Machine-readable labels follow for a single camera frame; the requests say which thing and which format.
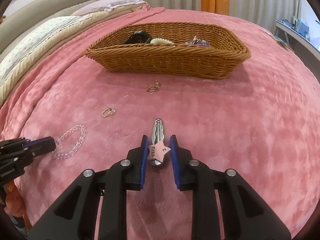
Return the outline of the beige patterned quilt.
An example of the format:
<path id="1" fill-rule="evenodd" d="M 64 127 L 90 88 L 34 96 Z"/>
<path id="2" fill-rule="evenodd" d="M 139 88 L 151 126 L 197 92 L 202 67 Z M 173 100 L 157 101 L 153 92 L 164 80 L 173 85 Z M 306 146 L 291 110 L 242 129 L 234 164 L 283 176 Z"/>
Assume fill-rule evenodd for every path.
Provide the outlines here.
<path id="1" fill-rule="evenodd" d="M 41 24 L 1 61 L 1 105 L 21 78 L 59 46 L 100 22 L 142 9 L 145 5 L 146 2 L 113 5 L 83 16 L 55 17 Z"/>

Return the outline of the grey white desk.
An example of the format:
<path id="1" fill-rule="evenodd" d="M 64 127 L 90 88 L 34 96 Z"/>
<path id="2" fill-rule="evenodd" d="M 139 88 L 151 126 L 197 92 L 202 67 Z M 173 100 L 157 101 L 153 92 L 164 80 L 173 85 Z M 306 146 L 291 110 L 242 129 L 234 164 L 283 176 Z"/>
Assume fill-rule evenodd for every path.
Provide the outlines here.
<path id="1" fill-rule="evenodd" d="M 305 37 L 300 35 L 300 33 L 296 32 L 294 29 L 292 29 L 290 26 L 285 24 L 284 22 L 281 22 L 280 20 L 276 20 L 276 34 L 278 33 L 278 30 L 282 30 L 287 35 L 291 36 L 293 39 L 298 41 L 302 46 L 304 46 L 317 60 L 320 60 L 319 58 L 319 50 Z"/>

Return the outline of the pink plush blanket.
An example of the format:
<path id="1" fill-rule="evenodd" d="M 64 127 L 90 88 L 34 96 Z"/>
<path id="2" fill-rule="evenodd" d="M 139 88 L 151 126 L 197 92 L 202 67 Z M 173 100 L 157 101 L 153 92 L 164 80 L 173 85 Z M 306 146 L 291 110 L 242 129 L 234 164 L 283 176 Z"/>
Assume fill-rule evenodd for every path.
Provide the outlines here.
<path id="1" fill-rule="evenodd" d="M 231 30 L 251 58 L 223 80 L 110 73 L 84 52 L 128 24 L 201 22 Z M 153 93 L 147 90 L 161 83 Z M 114 115 L 103 118 L 104 109 Z M 319 201 L 319 83 L 266 30 L 239 18 L 200 11 L 143 8 L 106 20 L 65 43 L 35 67 L 1 108 L 1 139 L 59 138 L 84 125 L 68 159 L 38 157 L 16 180 L 31 223 L 85 169 L 125 158 L 164 123 L 165 137 L 214 170 L 237 170 L 296 235 Z"/>

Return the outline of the grey padded headboard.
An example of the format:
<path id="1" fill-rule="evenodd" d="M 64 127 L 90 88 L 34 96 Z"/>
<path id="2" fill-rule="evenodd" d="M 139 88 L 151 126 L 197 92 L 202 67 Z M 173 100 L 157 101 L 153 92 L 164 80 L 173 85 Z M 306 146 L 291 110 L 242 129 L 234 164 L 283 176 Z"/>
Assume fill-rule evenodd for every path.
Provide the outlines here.
<path id="1" fill-rule="evenodd" d="M 94 0 L 35 0 L 4 19 L 1 24 L 1 53 L 23 33 L 41 21 L 63 11 L 63 16 L 73 13 L 76 7 Z"/>

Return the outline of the brown wicker basket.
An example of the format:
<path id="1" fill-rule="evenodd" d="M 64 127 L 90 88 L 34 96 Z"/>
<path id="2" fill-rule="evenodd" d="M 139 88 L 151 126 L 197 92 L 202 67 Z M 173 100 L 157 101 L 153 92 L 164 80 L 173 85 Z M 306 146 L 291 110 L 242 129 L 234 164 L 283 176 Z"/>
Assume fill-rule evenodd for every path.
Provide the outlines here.
<path id="1" fill-rule="evenodd" d="M 169 44 L 124 44 L 143 30 Z M 211 47 L 186 45 L 194 36 Z M 249 48 L 230 30 L 191 22 L 150 22 L 127 25 L 91 44 L 85 55 L 113 73 L 156 73 L 163 75 L 224 79 L 251 57 Z"/>

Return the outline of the black round watch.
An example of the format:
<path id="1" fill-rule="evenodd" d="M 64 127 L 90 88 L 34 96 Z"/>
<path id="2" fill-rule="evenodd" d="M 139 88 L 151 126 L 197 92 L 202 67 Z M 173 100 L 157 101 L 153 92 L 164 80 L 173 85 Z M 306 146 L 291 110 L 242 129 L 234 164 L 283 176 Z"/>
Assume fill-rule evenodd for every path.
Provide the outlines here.
<path id="1" fill-rule="evenodd" d="M 124 44 L 148 44 L 152 40 L 152 36 L 146 31 L 135 31 Z"/>

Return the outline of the pink pillow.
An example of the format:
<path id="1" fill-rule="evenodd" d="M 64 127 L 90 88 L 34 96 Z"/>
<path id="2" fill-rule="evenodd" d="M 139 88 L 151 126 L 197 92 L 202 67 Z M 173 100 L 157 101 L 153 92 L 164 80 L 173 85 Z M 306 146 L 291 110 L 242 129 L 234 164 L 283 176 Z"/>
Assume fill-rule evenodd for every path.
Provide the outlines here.
<path id="1" fill-rule="evenodd" d="M 111 12 L 121 7 L 133 9 L 145 4 L 147 4 L 147 2 L 144 0 L 98 0 L 73 12 L 72 16 L 85 16 L 100 11 Z"/>

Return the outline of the pink star hair clip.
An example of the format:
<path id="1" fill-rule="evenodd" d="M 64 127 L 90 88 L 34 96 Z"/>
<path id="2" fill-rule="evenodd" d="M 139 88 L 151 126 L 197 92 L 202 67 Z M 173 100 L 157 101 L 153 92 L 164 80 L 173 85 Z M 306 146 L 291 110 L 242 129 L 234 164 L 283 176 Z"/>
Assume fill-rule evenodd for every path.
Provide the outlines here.
<path id="1" fill-rule="evenodd" d="M 149 144 L 148 161 L 153 166 L 161 166 L 166 154 L 171 148 L 164 144 L 164 126 L 162 119 L 156 119 L 152 128 L 151 142 Z"/>

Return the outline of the cream hair claw clip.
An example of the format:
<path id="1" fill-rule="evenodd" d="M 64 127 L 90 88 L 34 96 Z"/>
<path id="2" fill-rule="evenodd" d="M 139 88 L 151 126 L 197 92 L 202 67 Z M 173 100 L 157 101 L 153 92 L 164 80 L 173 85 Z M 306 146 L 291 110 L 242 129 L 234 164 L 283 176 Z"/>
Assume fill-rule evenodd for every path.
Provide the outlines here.
<path id="1" fill-rule="evenodd" d="M 150 41 L 150 44 L 169 44 L 169 45 L 174 45 L 174 42 L 171 42 L 167 39 L 164 38 L 153 38 Z"/>

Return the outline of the rose gold rectangular earring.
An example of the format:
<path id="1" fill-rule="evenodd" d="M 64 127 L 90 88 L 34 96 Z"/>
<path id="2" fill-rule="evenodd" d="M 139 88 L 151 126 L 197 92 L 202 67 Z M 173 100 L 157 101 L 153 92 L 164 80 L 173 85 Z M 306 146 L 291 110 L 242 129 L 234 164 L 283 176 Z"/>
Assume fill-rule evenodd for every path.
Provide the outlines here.
<path id="1" fill-rule="evenodd" d="M 153 94 L 161 88 L 161 83 L 156 79 L 155 84 L 147 90 L 147 93 Z"/>

